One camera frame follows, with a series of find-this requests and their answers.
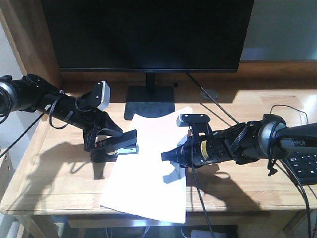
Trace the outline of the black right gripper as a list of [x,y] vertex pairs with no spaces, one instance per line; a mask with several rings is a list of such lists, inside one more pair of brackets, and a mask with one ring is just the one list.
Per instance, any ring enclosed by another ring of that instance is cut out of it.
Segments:
[[193,136],[188,136],[182,146],[161,153],[161,160],[170,161],[173,166],[173,171],[163,176],[164,183],[169,184],[183,179],[186,174],[185,168],[200,168],[208,164],[233,160],[230,148],[234,138],[231,136],[223,136],[217,132],[211,136],[201,137],[197,143],[193,142],[193,149],[192,140]]

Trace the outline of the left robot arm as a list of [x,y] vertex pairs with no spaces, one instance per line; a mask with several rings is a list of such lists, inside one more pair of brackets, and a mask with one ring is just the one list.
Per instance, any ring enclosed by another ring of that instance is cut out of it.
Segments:
[[123,130],[104,111],[109,105],[110,87],[97,82],[93,90],[81,97],[67,95],[45,79],[27,74],[19,80],[10,75],[0,79],[0,116],[7,119],[14,111],[40,111],[49,116],[53,128],[73,125],[82,129],[84,149],[94,162],[107,160],[106,155],[125,147]]

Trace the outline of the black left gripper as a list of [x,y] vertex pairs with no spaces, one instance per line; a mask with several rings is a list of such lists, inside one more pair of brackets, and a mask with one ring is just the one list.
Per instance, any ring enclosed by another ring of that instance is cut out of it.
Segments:
[[[91,92],[79,98],[62,93],[45,94],[37,102],[37,110],[49,115],[50,126],[55,129],[63,129],[70,124],[82,130],[93,128],[93,137],[122,136],[123,130],[107,112],[92,107],[90,99]],[[117,157],[117,153],[106,153],[104,150],[91,153],[94,163],[115,162]]]

